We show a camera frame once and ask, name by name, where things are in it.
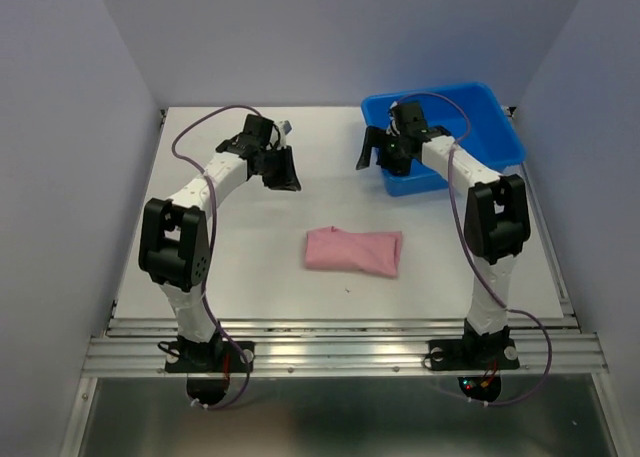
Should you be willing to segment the pink t-shirt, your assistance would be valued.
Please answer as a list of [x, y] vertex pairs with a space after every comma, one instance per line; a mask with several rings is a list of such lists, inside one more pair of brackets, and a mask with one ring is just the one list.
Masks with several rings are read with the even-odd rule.
[[403, 247], [403, 233], [347, 232], [336, 227], [306, 233], [304, 265], [318, 271], [361, 272], [395, 279]]

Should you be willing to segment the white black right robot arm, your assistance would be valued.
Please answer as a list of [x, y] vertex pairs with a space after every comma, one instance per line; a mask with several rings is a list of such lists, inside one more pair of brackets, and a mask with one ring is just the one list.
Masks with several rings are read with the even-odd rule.
[[504, 175], [481, 163], [443, 126], [428, 123], [419, 101], [395, 102], [387, 128], [367, 127], [357, 169], [376, 164], [397, 176], [413, 162], [435, 171], [449, 197], [463, 196], [463, 214], [454, 224], [474, 275], [471, 304], [457, 339], [428, 343], [433, 371], [482, 370], [519, 366], [508, 326], [507, 304], [517, 256], [531, 235], [526, 186], [516, 174]]

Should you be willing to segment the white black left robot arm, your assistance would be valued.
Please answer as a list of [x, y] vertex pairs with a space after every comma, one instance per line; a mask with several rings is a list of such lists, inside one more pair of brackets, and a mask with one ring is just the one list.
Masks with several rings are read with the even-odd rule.
[[212, 316], [204, 286], [215, 244], [217, 210], [234, 190], [258, 176], [265, 187], [298, 191], [287, 120], [246, 116], [242, 130], [217, 145], [197, 175], [165, 199], [148, 200], [142, 212], [140, 269], [168, 299], [178, 324], [175, 341], [160, 344], [170, 372], [218, 372], [230, 343]]

